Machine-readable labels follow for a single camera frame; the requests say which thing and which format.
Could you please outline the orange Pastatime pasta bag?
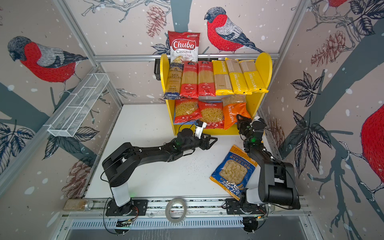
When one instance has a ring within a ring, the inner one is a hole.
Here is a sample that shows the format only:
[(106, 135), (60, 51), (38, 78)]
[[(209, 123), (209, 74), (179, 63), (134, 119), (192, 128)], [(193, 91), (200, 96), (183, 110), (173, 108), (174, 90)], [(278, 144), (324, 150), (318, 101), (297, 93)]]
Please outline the orange Pastatime pasta bag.
[(224, 129), (227, 130), (237, 122), (237, 115), (250, 119), (247, 111), (245, 95), (231, 95), (222, 99), (224, 114)]

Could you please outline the red fusilli bag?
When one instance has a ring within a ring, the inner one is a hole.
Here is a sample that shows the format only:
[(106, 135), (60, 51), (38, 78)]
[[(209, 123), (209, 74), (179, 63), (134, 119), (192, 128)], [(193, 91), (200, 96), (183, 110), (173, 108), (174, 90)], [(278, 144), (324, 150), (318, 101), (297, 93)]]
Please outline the red fusilli bag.
[(198, 99), (175, 100), (174, 124), (184, 124), (202, 117)]
[(200, 119), (206, 123), (206, 129), (224, 129), (224, 113), (222, 102), (199, 101), (199, 109), (202, 114)]

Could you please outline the yellow Pastatime pack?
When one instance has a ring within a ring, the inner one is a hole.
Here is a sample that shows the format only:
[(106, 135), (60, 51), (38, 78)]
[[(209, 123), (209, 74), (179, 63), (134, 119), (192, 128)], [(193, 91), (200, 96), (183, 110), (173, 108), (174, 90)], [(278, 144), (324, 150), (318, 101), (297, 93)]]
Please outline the yellow Pastatime pack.
[(257, 71), (254, 60), (243, 60), (239, 62), (251, 93), (267, 93), (268, 90)]
[(225, 58), (233, 92), (236, 95), (251, 95), (238, 60)]

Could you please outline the yellow spaghetti pack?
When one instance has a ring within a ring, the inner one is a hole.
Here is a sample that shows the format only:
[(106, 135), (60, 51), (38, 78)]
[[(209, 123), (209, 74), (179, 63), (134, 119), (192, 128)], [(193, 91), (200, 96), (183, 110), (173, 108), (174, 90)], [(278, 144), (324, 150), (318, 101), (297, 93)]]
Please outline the yellow spaghetti pack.
[(213, 60), (213, 73), (215, 81), (216, 96), (233, 95), (229, 72), (225, 61)]

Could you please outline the blue macaroni pasta bag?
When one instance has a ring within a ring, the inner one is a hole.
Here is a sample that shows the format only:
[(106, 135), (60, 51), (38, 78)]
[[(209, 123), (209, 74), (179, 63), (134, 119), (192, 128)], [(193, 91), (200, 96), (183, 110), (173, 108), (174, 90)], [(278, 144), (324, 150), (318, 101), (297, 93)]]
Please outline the blue macaroni pasta bag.
[(222, 163), (211, 174), (210, 180), (239, 201), (257, 166), (256, 161), (233, 145)]

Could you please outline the red spaghetti pack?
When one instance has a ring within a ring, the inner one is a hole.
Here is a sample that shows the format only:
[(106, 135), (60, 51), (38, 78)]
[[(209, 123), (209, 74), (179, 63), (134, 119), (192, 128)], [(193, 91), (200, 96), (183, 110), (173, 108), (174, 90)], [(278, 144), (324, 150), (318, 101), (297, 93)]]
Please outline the red spaghetti pack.
[(198, 94), (199, 96), (216, 96), (212, 62), (198, 61)]
[(180, 96), (197, 99), (198, 96), (198, 64), (192, 61), (184, 62)]

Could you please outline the blue gold spaghetti pack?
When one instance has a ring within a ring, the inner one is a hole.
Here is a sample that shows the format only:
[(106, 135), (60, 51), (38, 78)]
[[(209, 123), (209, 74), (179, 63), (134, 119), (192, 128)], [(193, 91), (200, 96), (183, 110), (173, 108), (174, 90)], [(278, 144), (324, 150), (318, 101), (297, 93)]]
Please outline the blue gold spaghetti pack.
[(183, 70), (184, 61), (181, 57), (171, 62), (164, 94), (165, 100), (177, 100), (180, 98)]

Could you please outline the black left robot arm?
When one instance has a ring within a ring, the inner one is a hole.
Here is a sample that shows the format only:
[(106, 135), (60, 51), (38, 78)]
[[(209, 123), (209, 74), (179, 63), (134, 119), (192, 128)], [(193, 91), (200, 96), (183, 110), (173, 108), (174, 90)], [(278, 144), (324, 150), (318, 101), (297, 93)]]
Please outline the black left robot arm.
[(117, 207), (131, 206), (128, 180), (134, 170), (145, 164), (173, 162), (184, 156), (185, 151), (197, 148), (209, 150), (218, 138), (202, 133), (195, 136), (191, 129), (183, 129), (177, 137), (159, 147), (134, 147), (124, 143), (106, 159), (102, 166)]

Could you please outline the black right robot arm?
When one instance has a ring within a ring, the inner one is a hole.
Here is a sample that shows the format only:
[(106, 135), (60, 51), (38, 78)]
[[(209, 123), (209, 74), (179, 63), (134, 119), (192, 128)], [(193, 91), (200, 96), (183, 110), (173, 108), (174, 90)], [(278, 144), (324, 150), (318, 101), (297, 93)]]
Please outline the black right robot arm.
[(262, 143), (266, 122), (237, 115), (237, 128), (244, 139), (244, 152), (261, 168), (258, 186), (245, 189), (240, 198), (242, 207), (274, 205), (286, 210), (301, 208), (294, 178), (294, 167), (276, 159)]

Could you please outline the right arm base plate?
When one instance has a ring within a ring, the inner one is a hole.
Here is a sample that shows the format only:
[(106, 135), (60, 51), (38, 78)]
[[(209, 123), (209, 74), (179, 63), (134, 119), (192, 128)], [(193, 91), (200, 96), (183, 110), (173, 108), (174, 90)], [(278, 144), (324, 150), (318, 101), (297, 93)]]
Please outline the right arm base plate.
[(264, 205), (250, 204), (247, 201), (239, 202), (236, 199), (225, 199), (222, 208), (228, 215), (267, 215)]

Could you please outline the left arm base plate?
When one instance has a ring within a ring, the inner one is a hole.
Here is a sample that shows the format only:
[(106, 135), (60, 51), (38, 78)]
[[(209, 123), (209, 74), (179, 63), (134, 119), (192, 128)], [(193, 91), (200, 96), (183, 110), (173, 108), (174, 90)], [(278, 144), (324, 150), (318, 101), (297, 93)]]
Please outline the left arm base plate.
[(127, 204), (118, 207), (116, 201), (112, 199), (106, 206), (105, 215), (107, 217), (144, 216), (147, 211), (148, 203), (148, 200), (131, 199)]

